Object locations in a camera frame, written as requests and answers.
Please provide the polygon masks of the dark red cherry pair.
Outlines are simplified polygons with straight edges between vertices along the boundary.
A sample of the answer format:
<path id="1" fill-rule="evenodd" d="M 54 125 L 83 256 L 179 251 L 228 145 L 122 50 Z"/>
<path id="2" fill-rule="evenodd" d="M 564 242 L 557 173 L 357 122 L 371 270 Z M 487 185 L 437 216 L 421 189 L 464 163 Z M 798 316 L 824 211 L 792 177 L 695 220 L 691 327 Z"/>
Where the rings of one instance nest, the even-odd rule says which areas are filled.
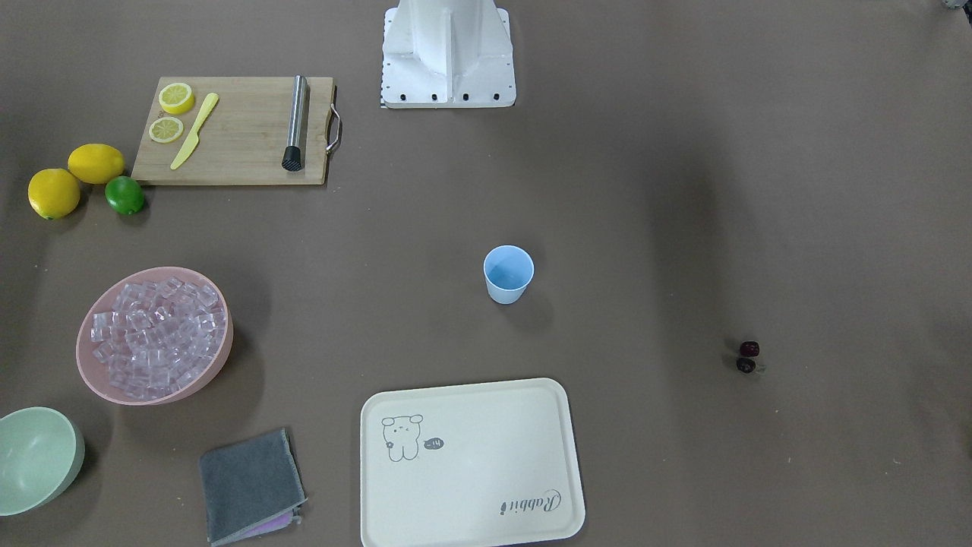
<path id="1" fill-rule="evenodd" d="M 764 374 L 766 367 L 757 361 L 760 351 L 760 345 L 756 340 L 744 340 L 740 343 L 739 356 L 736 360 L 737 370 L 746 375 Z"/>

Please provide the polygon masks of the light blue cup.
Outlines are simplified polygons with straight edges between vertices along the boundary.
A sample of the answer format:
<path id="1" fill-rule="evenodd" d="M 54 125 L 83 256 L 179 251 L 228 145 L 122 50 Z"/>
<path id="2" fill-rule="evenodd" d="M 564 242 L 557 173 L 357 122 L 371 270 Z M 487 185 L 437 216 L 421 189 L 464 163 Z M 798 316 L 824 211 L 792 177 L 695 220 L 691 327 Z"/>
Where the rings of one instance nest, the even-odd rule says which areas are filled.
<path id="1" fill-rule="evenodd" d="M 519 300 L 532 282 L 535 264 L 521 247 L 501 245 L 484 258 L 483 273 L 490 298 L 497 304 L 509 305 Z"/>

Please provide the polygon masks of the cream rabbit tray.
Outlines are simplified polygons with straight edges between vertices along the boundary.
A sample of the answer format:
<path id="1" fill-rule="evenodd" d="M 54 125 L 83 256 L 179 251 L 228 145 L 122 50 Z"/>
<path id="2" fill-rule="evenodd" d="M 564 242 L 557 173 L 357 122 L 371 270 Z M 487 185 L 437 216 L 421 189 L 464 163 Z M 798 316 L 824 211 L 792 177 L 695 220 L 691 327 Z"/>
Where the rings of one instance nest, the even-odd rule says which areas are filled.
<path id="1" fill-rule="evenodd" d="M 558 381 L 402 389 L 362 405 L 364 546 L 562 540 L 585 517 L 572 413 Z"/>

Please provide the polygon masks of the steel muddler black tip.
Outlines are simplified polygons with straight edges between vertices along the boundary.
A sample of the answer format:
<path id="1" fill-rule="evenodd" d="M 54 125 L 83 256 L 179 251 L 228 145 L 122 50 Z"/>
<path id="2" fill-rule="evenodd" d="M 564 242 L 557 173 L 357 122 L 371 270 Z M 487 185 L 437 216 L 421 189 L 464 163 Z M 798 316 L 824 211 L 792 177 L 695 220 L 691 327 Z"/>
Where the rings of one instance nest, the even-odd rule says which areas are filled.
<path id="1" fill-rule="evenodd" d="M 282 152 L 281 166 L 295 172 L 305 168 L 305 138 L 310 86 L 305 76 L 296 75 L 292 87 L 292 104 L 289 110 L 287 144 Z"/>

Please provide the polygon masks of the bamboo cutting board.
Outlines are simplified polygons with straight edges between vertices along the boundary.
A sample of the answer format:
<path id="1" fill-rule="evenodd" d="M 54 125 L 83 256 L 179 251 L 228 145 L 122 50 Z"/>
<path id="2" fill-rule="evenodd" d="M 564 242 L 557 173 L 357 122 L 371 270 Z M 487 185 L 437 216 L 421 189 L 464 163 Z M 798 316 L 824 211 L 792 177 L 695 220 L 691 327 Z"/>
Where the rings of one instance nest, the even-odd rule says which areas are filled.
<path id="1" fill-rule="evenodd" d="M 331 104 L 336 100 L 333 77 L 309 77 L 307 124 L 303 131 L 303 162 L 299 171 L 282 167 L 289 136 L 294 77 L 160 77 L 156 89 L 184 82 L 194 91 L 195 104 L 181 114 L 190 129 L 208 93 L 219 94 L 214 110 L 201 126 L 200 142 L 184 165 L 170 169 L 185 136 L 169 144 L 153 142 L 143 131 L 131 174 L 145 185 L 322 185 L 327 177 L 333 142 Z"/>

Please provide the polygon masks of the grey folded cloth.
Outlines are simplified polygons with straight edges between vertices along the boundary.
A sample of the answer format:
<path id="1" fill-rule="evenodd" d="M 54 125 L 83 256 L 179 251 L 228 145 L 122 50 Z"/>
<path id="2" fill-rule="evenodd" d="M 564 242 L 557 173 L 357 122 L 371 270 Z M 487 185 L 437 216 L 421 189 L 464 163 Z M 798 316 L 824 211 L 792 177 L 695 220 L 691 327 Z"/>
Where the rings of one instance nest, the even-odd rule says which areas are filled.
<path id="1" fill-rule="evenodd" d="M 307 498 L 285 427 L 206 451 L 198 467 L 210 545 L 301 523 Z"/>

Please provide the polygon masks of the yellow plastic knife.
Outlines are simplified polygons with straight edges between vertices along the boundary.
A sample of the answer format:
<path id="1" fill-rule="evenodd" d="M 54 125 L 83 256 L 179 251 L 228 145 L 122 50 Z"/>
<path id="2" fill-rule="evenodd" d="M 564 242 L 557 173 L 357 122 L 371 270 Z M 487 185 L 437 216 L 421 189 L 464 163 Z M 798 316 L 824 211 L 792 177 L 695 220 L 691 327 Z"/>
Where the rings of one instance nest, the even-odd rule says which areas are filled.
<path id="1" fill-rule="evenodd" d="M 205 124 L 205 121 L 209 118 L 212 111 L 215 110 L 216 104 L 219 103 L 218 93 L 208 93 L 204 97 L 204 102 L 199 107 L 197 118 L 192 122 L 190 131 L 188 131 L 187 136 L 185 136 L 183 144 L 180 146 L 179 152 L 174 156 L 174 159 L 170 163 L 169 168 L 171 170 L 180 169 L 181 166 L 187 162 L 188 158 L 192 155 L 199 144 L 199 132 Z"/>

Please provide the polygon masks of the lemon slice lower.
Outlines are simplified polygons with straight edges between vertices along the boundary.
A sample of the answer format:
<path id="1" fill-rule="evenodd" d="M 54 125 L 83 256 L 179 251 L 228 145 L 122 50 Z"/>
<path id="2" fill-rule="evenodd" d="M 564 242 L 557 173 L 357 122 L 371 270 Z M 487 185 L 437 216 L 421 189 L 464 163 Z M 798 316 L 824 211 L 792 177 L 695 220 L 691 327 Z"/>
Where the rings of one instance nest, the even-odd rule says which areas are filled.
<path id="1" fill-rule="evenodd" d="M 184 122 L 172 115 L 164 115 L 152 121 L 148 128 L 148 138 L 157 144 L 170 144 L 176 142 L 184 131 Z"/>

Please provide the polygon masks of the lemon half slice upper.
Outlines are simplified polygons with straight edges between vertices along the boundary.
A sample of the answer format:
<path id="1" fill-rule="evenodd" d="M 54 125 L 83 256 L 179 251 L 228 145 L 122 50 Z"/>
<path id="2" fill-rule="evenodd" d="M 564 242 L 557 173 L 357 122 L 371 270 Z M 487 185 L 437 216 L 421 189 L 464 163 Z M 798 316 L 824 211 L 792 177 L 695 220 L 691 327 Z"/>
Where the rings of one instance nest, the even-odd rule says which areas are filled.
<path id="1" fill-rule="evenodd" d="M 164 112 L 181 115 L 191 111 L 195 104 L 192 86 L 185 82 L 174 82 L 163 87 L 157 94 L 157 102 Z"/>

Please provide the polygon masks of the green lime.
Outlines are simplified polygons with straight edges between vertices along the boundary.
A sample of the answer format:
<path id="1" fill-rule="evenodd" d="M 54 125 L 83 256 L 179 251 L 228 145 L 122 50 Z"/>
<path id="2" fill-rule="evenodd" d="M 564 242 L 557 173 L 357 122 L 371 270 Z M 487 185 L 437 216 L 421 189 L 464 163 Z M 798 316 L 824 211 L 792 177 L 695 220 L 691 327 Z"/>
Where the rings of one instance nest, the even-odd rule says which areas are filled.
<path id="1" fill-rule="evenodd" d="M 146 200 L 140 183 L 129 176 L 120 175 L 106 183 L 105 198 L 115 212 L 122 215 L 136 214 L 145 207 Z"/>

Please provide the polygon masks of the yellow lemon near board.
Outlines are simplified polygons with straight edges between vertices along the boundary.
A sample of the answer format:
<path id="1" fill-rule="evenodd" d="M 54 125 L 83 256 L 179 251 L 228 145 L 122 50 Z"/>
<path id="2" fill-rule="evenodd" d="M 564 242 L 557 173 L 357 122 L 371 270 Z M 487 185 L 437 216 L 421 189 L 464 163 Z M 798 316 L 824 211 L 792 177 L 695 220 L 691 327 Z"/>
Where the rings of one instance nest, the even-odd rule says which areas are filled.
<path id="1" fill-rule="evenodd" d="M 104 185 L 125 172 L 125 158 L 108 144 L 84 144 L 68 157 L 68 170 L 80 182 Z"/>

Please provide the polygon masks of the yellow lemon outer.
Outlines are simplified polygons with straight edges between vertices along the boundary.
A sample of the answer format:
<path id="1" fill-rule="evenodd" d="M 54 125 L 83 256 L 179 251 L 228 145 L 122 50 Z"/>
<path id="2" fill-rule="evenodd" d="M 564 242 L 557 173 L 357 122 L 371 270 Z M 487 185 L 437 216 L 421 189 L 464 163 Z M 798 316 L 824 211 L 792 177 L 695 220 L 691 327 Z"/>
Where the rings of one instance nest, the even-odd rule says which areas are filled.
<path id="1" fill-rule="evenodd" d="M 29 204 L 46 220 L 63 218 L 80 203 L 79 182 L 66 169 L 38 171 L 29 180 L 27 191 Z"/>

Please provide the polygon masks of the mint green bowl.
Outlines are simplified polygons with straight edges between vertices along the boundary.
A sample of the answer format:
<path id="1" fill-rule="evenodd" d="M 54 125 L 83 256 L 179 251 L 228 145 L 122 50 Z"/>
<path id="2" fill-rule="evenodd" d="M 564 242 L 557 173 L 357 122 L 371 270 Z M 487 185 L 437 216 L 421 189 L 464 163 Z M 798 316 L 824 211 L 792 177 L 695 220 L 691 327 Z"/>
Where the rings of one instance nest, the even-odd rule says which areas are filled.
<path id="1" fill-rule="evenodd" d="M 57 409 L 29 407 L 1 419 L 1 516 L 31 511 L 65 492 L 80 472 L 86 444 Z"/>

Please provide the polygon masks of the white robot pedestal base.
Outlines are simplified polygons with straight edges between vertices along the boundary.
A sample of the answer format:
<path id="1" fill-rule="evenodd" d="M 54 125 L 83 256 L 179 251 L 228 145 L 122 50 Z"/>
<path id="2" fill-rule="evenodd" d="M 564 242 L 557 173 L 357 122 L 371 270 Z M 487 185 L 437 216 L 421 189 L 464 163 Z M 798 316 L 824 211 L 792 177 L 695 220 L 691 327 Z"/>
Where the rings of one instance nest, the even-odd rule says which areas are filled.
<path id="1" fill-rule="evenodd" d="M 382 53 L 384 108 L 515 104 L 510 14 L 493 1 L 400 1 L 384 13 Z"/>

